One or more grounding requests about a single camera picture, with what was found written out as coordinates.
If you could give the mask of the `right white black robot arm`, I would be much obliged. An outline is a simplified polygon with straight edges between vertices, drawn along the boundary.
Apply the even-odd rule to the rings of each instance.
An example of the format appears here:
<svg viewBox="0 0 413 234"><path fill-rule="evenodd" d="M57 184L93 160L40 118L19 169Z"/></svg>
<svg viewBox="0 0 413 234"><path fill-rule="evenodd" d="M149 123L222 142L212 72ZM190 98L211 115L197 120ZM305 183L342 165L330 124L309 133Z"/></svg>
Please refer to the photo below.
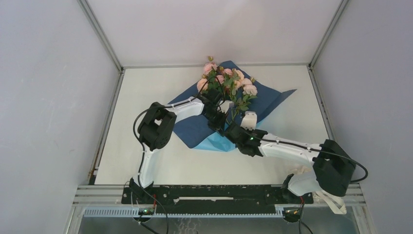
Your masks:
<svg viewBox="0 0 413 234"><path fill-rule="evenodd" d="M333 140L322 144L301 143L275 136L264 130L247 130L231 124L224 136L242 154L290 160L310 169L288 179L282 198L293 203L301 195L325 191L343 197L351 183L356 162Z"/></svg>

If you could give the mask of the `blue wrapping paper sheet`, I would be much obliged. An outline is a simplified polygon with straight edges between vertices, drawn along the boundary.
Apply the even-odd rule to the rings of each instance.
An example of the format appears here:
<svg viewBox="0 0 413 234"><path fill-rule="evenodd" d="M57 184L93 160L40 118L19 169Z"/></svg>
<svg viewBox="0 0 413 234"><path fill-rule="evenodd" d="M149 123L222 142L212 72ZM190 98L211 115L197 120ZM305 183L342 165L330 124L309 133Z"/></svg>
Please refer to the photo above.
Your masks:
<svg viewBox="0 0 413 234"><path fill-rule="evenodd" d="M257 88L257 97L250 101L248 111L257 115L257 126L295 90L279 92L258 81L253 82ZM177 122L174 133L190 148L218 152L230 152L235 145L227 138L210 129L208 120L203 115L192 116Z"/></svg>

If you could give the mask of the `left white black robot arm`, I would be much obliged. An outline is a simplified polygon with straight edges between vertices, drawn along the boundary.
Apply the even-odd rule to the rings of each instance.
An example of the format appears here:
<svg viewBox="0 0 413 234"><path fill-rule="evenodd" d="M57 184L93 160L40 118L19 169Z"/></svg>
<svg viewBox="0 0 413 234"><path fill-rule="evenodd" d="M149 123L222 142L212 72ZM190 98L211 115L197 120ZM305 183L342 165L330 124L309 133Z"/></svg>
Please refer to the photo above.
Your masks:
<svg viewBox="0 0 413 234"><path fill-rule="evenodd" d="M177 122L193 116L204 116L208 128L222 135L228 111L233 105L233 101L224 100L219 91L212 90L209 94L197 94L169 105L154 102L139 114L132 131L143 150L138 173L132 178L138 185L133 197L140 203L151 200L152 190L149 186L153 184L154 162L158 151L168 144Z"/></svg>

